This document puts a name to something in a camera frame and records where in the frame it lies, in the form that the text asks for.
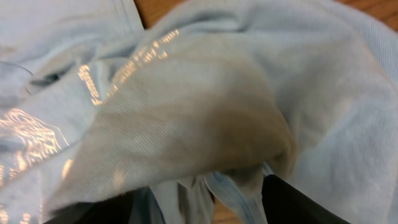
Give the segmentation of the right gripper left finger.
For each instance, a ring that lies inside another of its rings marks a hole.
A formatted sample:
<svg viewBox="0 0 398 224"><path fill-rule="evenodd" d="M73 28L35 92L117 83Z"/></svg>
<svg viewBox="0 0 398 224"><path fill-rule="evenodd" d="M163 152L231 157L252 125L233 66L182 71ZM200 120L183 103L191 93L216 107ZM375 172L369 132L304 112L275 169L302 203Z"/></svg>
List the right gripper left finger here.
<svg viewBox="0 0 398 224"><path fill-rule="evenodd" d="M45 224L127 224L133 202L133 191L100 202L79 202L53 212Z"/></svg>

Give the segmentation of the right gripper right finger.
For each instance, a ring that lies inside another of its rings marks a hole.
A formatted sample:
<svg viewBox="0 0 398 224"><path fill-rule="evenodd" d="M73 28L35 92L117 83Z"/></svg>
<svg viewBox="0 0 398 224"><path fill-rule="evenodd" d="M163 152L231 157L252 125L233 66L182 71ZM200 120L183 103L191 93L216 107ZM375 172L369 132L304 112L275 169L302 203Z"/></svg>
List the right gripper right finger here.
<svg viewBox="0 0 398 224"><path fill-rule="evenodd" d="M268 224L349 224L273 174L264 178L262 205Z"/></svg>

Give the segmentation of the light blue printed t-shirt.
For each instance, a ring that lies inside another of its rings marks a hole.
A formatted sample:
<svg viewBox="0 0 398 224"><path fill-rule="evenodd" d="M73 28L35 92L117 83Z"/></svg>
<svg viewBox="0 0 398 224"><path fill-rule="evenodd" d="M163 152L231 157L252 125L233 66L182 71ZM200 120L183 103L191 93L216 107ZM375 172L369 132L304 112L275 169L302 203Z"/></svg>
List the light blue printed t-shirt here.
<svg viewBox="0 0 398 224"><path fill-rule="evenodd" d="M134 192L128 223L268 223L274 174L397 222L397 34L336 1L1 2L1 222Z"/></svg>

